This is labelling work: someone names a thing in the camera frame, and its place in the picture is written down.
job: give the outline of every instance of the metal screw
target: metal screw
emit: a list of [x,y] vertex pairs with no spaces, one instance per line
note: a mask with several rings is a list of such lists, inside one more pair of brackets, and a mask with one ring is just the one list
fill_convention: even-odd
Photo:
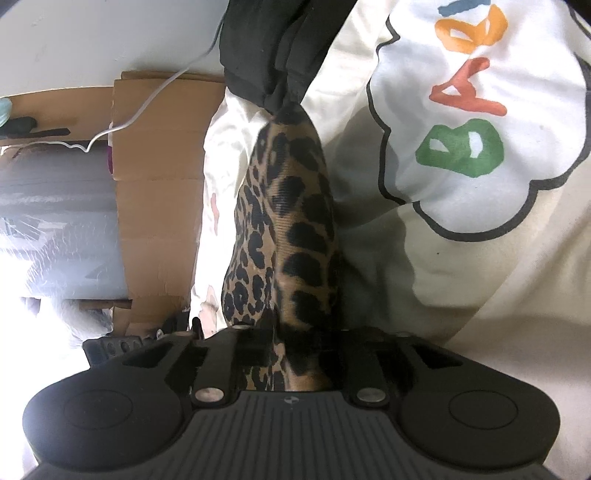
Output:
[[379,388],[362,388],[357,392],[357,398],[365,403],[379,403],[385,400],[386,393]]
[[203,403],[214,403],[223,399],[223,391],[215,387],[201,388],[195,392],[195,398]]

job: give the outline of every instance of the white wall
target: white wall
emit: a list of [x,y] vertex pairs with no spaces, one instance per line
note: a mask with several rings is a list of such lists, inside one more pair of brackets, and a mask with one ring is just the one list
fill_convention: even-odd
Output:
[[[227,0],[20,0],[0,18],[0,96],[177,71],[207,49]],[[217,48],[191,68],[221,73]]]

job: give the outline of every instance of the orange letter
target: orange letter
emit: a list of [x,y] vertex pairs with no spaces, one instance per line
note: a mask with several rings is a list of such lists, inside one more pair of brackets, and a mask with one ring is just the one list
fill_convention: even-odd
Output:
[[[453,18],[442,18],[435,23],[435,33],[449,51],[458,51],[469,55],[476,47],[494,45],[503,37],[508,26],[507,18],[502,10],[496,5],[491,5],[487,17],[477,26]],[[452,37],[452,30],[462,32],[470,40]]]
[[[442,105],[452,106],[467,112],[483,112],[491,115],[505,116],[507,108],[499,102],[484,100],[476,96],[474,85],[468,80],[472,75],[486,70],[491,66],[491,61],[485,57],[477,57],[466,61],[449,82],[435,85],[429,95],[429,100]],[[454,86],[460,95],[448,95],[443,91]]]

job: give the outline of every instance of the white fabric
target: white fabric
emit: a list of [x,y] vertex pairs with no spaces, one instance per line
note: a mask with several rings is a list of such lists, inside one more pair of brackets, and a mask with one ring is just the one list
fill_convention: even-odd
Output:
[[[561,415],[546,466],[585,480],[591,161],[588,87],[573,52],[590,61],[591,35],[560,0],[492,3],[358,0],[302,105],[329,166],[348,325],[409,330],[542,389]],[[487,16],[474,49],[441,33],[470,32]],[[438,85],[466,95],[465,82],[446,85],[468,60],[490,111],[437,96]],[[206,138],[191,317],[210,333],[225,326],[236,192],[265,118],[227,92]]]

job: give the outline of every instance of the cardboard box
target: cardboard box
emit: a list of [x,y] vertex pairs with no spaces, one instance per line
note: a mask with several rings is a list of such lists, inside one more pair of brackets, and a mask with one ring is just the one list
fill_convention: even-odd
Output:
[[[168,77],[140,75],[115,82],[115,125],[161,84],[158,76]],[[203,140],[225,91],[223,83],[201,78],[176,80],[136,123],[113,134],[119,236],[133,300],[128,333],[153,330],[189,305],[203,210]]]
[[[71,130],[67,137],[47,140],[88,141],[111,121],[127,121],[171,75],[123,72],[114,87],[16,95],[12,117],[33,116],[36,130]],[[128,303],[109,305],[118,334],[150,333],[189,305],[203,209],[203,140],[224,91],[220,77],[184,74],[131,127],[113,134],[119,235],[133,300],[131,309]],[[95,307],[96,302],[87,303]]]

